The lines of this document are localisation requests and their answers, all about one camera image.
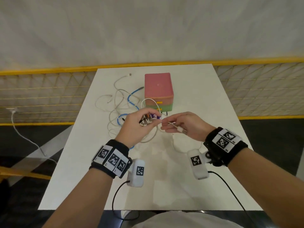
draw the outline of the forearm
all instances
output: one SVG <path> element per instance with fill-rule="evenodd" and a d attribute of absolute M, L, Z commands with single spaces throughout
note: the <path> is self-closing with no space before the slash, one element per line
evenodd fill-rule
<path fill-rule="evenodd" d="M 228 168 L 280 227 L 304 227 L 304 182 L 246 148 Z"/>
<path fill-rule="evenodd" d="M 104 172 L 90 169 L 43 228 L 96 228 L 112 181 Z"/>

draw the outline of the table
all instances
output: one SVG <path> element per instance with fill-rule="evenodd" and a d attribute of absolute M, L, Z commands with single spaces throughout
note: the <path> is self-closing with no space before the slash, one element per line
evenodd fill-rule
<path fill-rule="evenodd" d="M 166 72 L 171 73 L 174 90 L 173 111 L 169 115 L 194 112 L 214 126 L 234 131 L 251 147 L 211 64 L 98 69 L 39 209 L 55 210 L 88 171 L 99 147 L 110 139 L 106 129 L 109 113 L 95 107 L 98 97 L 114 95 L 113 83 L 124 75 L 132 74 L 117 82 L 117 87 L 132 92 L 144 85 L 146 73 Z M 136 95 L 143 99 L 144 91 Z M 174 139 L 178 148 L 183 144 L 189 148 L 200 145 L 183 134 L 178 136 L 182 136 Z M 242 210 L 218 176 L 194 178 L 186 155 L 173 149 L 172 134 L 157 133 L 151 142 L 136 145 L 129 156 L 146 162 L 144 185 L 142 188 L 124 185 L 115 198 L 114 209 Z M 207 164 L 207 169 L 226 180 L 246 210 L 262 210 L 227 167 Z M 105 209 L 111 209 L 114 193 L 126 178 L 127 175 L 115 178 Z"/>

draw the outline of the left hand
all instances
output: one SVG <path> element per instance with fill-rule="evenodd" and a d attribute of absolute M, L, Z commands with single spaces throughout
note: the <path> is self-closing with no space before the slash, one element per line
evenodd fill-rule
<path fill-rule="evenodd" d="M 149 113 L 161 117 L 161 113 L 158 110 L 151 108 L 143 108 L 128 114 L 115 140 L 129 148 L 139 143 L 155 126 L 162 122 L 161 119 L 155 119 L 149 125 L 141 126 L 139 121 L 142 116 Z"/>

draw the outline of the person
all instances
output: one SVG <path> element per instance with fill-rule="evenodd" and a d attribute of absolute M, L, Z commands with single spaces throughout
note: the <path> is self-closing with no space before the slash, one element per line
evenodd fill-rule
<path fill-rule="evenodd" d="M 127 115 L 115 141 L 131 148 L 160 123 L 162 123 L 161 129 L 167 133 L 178 133 L 177 129 L 169 124 L 176 122 L 176 125 L 187 130 L 187 136 L 202 142 L 216 129 L 191 112 L 171 115 L 163 120 L 154 120 L 147 126 L 140 126 L 139 120 L 147 113 L 161 116 L 157 110 L 150 108 Z M 304 182 L 249 148 L 241 149 L 227 166 L 276 225 L 282 228 L 304 227 Z M 97 227 L 112 181 L 113 177 L 106 172 L 98 168 L 90 168 L 43 228 Z M 240 226 L 204 213 L 164 212 L 135 227 Z"/>

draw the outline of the pink box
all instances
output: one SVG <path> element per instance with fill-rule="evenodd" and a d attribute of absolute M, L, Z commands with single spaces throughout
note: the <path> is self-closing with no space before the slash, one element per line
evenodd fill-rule
<path fill-rule="evenodd" d="M 170 73 L 145 74 L 145 98 L 158 102 L 159 106 L 173 104 L 173 87 Z M 146 105 L 155 106 L 152 100 L 147 99 Z"/>

